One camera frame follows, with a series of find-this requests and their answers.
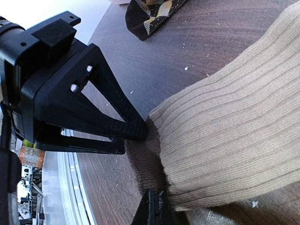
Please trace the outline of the brown argyle patterned sock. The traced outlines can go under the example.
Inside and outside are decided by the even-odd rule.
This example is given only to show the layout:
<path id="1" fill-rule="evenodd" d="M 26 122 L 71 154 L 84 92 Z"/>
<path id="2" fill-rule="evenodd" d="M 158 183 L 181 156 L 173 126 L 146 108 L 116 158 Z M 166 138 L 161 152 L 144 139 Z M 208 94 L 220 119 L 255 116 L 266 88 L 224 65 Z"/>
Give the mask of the brown argyle patterned sock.
<path id="1" fill-rule="evenodd" d="M 186 0 L 132 0 L 125 14 L 127 29 L 144 41 L 186 2 Z"/>

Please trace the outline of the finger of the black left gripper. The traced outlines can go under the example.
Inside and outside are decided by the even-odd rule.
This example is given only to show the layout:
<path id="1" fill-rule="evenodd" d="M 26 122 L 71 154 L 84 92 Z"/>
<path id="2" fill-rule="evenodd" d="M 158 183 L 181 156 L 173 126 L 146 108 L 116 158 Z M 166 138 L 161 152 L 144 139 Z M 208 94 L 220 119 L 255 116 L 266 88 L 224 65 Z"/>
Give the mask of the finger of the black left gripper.
<path id="1" fill-rule="evenodd" d="M 144 119 L 94 44 L 76 53 L 40 88 L 35 118 L 110 139 L 144 140 L 147 136 Z"/>
<path id="2" fill-rule="evenodd" d="M 123 155 L 125 153 L 124 140 L 107 129 L 100 129 L 95 133 L 110 141 L 100 141 L 61 134 L 61 127 L 39 124 L 35 125 L 35 142 L 37 148 L 53 152 L 97 153 L 108 155 Z"/>

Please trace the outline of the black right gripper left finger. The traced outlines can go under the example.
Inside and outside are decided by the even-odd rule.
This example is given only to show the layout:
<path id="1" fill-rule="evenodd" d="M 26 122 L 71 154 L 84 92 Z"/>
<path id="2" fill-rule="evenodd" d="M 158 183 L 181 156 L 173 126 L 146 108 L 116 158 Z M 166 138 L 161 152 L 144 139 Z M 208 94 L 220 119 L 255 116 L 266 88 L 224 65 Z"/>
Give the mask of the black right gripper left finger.
<path id="1" fill-rule="evenodd" d="M 155 217 L 155 193 L 149 189 L 143 194 L 131 225 L 154 225 Z"/>

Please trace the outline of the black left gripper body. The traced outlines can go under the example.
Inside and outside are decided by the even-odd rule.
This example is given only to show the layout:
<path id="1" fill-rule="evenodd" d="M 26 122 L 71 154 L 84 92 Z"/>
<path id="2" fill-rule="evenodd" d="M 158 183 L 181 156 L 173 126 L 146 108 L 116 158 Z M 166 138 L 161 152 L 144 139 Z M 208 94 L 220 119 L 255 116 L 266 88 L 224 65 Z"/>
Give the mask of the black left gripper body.
<path id="1" fill-rule="evenodd" d="M 94 106 L 82 93 L 94 81 L 94 46 L 75 38 L 81 19 L 66 11 L 30 29 L 0 19 L 1 108 L 13 132 L 31 143 L 83 143 L 63 129 L 93 134 Z"/>

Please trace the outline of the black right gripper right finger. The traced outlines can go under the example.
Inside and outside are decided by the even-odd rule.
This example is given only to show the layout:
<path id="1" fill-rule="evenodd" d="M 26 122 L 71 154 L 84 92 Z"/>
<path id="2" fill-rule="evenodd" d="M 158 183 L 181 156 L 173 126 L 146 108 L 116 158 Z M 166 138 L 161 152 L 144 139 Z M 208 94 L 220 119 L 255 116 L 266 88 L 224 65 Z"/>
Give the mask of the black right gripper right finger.
<path id="1" fill-rule="evenodd" d="M 160 191 L 156 195 L 156 224 L 177 225 L 175 213 L 168 201 L 167 193 Z"/>

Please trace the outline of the tan ribbed sock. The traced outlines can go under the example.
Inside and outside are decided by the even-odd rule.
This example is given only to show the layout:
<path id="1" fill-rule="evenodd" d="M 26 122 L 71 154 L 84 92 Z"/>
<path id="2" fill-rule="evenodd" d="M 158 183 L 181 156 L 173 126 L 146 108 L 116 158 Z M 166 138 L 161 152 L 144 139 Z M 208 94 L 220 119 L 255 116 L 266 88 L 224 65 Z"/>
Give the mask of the tan ribbed sock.
<path id="1" fill-rule="evenodd" d="M 223 206 L 300 179 L 300 4 L 215 74 L 152 110 L 144 142 L 126 141 L 143 194 L 174 211 Z"/>

